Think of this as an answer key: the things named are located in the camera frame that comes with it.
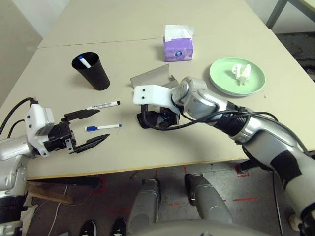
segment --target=tissue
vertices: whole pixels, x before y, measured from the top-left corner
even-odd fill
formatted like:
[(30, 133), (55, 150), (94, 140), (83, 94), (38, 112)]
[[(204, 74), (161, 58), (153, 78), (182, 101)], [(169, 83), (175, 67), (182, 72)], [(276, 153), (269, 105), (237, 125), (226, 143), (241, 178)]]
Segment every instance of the tissue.
[(244, 85), (245, 82), (250, 80), (251, 75), (251, 65), (242, 65), (236, 64), (232, 67), (232, 73), (235, 75), (235, 78), (239, 81), (238, 85)]
[(194, 27), (165, 25), (164, 58), (165, 62), (192, 60), (192, 35)]

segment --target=white object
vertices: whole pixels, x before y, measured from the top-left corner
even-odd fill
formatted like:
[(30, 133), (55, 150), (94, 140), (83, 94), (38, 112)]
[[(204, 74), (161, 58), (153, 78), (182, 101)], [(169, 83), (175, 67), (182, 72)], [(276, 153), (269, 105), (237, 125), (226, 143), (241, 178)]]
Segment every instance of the white object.
[(32, 197), (30, 195), (27, 195), (23, 206), (28, 207), (26, 211), (21, 212), (21, 220), (23, 221), (22, 236), (26, 236), (31, 220), (38, 205), (32, 205)]
[[(63, 195), (65, 196), (65, 193), (67, 192), (68, 190), (68, 185), (65, 187), (64, 189), (64, 192), (63, 192)], [(55, 222), (56, 222), (56, 219), (57, 219), (57, 215), (58, 215), (58, 210), (59, 210), (59, 207), (60, 207), (61, 203), (58, 203), (57, 205), (57, 208), (56, 208), (56, 213), (55, 213), (55, 218), (54, 218), (54, 221), (53, 221), (53, 224), (51, 225), (51, 228), (50, 228), (50, 231), (48, 233), (48, 236), (51, 234), (51, 231), (53, 230), (54, 228), (54, 225), (55, 225)]]
[(244, 85), (250, 79), (251, 75), (251, 65), (241, 65), (236, 64), (232, 67), (232, 73), (235, 75), (235, 78), (239, 81), (239, 85)]
[(169, 42), (176, 38), (192, 38), (193, 31), (193, 26), (165, 25), (165, 41)]
[(134, 88), (133, 103), (136, 105), (152, 104), (171, 109), (180, 113), (172, 103), (171, 95), (174, 88), (166, 88), (159, 85), (139, 85)]
[(122, 124), (112, 124), (112, 125), (105, 125), (105, 126), (98, 126), (97, 129), (112, 129), (112, 128), (119, 128)]
[(85, 60), (83, 56), (78, 56), (78, 59), (84, 64), (87, 68), (91, 68), (91, 65)]
[(55, 125), (51, 109), (32, 104), (24, 121), (28, 142), (38, 150), (42, 157), (48, 157), (49, 152), (44, 142), (48, 141), (48, 133)]
[(113, 106), (118, 106), (118, 105), (120, 105), (120, 101), (107, 102), (107, 103), (103, 103), (103, 104), (98, 104), (98, 105), (95, 105), (95, 106), (87, 107), (86, 110), (102, 109), (102, 108), (105, 108), (105, 107), (113, 107)]

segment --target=purple tissue box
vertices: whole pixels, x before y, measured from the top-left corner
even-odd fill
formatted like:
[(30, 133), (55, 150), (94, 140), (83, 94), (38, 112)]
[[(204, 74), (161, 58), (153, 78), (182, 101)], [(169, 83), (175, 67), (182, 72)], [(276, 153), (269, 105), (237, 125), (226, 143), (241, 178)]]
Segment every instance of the purple tissue box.
[(163, 42), (165, 62), (192, 59), (193, 46), (191, 38), (177, 38), (166, 42), (163, 37)]

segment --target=green plate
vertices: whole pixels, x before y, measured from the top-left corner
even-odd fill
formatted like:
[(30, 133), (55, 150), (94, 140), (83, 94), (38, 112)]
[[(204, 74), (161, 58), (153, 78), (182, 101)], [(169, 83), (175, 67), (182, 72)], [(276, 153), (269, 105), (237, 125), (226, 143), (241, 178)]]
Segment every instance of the green plate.
[[(239, 81), (235, 79), (235, 75), (232, 73), (232, 67), (235, 64), (250, 64), (252, 67), (250, 79), (244, 85), (239, 85)], [(237, 97), (258, 92), (266, 82), (264, 73), (257, 65), (249, 60), (235, 57), (221, 58), (215, 61), (210, 67), (210, 80), (218, 90)]]

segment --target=white marker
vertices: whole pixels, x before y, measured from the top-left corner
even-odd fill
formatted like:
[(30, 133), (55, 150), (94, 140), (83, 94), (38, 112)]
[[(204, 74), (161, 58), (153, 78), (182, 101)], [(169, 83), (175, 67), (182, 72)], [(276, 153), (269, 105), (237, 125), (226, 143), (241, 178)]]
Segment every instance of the white marker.
[(112, 124), (112, 125), (105, 125), (105, 126), (88, 126), (84, 128), (84, 131), (96, 131), (98, 129), (112, 129), (112, 128), (119, 128), (122, 124)]
[(91, 68), (91, 65), (87, 62), (87, 60), (84, 59), (83, 56), (78, 56), (78, 59), (84, 64), (87, 68)]
[(102, 109), (105, 107), (113, 107), (113, 106), (118, 106), (120, 105), (120, 101), (116, 101), (116, 102), (107, 102), (107, 103), (103, 103), (103, 104), (98, 104), (95, 106), (91, 106), (91, 107), (87, 107), (85, 110), (91, 110), (91, 109)]

